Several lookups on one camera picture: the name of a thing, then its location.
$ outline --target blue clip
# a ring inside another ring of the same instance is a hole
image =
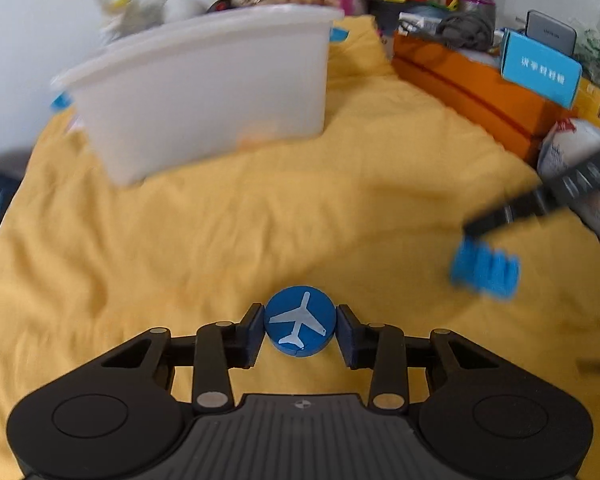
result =
[[[520,260],[469,238],[462,240],[451,267],[451,281],[510,300],[520,282]]]
[[[74,104],[74,101],[69,97],[69,94],[62,92],[51,103],[51,109],[54,112],[61,112],[62,110],[66,110],[72,104]]]
[[[331,32],[329,34],[329,41],[331,43],[341,43],[347,39],[348,35],[349,35],[349,31],[344,28],[331,27]]]

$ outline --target white bag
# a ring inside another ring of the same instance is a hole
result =
[[[559,121],[542,143],[538,174],[555,176],[600,150],[600,129],[588,121]],[[600,192],[578,202],[572,208],[600,238]]]

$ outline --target translucent storage box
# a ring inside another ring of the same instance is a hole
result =
[[[59,75],[116,184],[324,124],[331,22],[318,6],[226,10],[119,40]]]

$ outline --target yellow bed sheet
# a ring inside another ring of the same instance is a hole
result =
[[[400,81],[367,18],[331,47],[324,134],[275,143],[113,187],[72,113],[41,134],[0,228],[0,480],[18,478],[4,435],[22,396],[152,326],[173,335],[238,320],[254,301],[305,283],[363,322],[427,336],[459,332],[586,405],[594,443],[581,471],[600,480],[600,244],[573,214],[498,232],[522,260],[500,303],[454,288],[462,220],[536,183],[480,127]],[[332,341],[295,359],[265,341],[243,392],[365,394]],[[412,375],[413,397],[423,399]],[[174,393],[185,399],[190,376]]]

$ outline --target gray device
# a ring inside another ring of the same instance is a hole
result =
[[[526,36],[571,57],[577,33],[573,27],[551,16],[530,10],[526,16]]]
[[[26,480],[574,480],[593,424],[574,397],[447,329],[429,338],[335,308],[358,394],[246,394],[265,307],[195,336],[154,327],[24,397],[7,440]],[[191,402],[171,396],[193,366]],[[408,368],[429,397],[410,402]]]

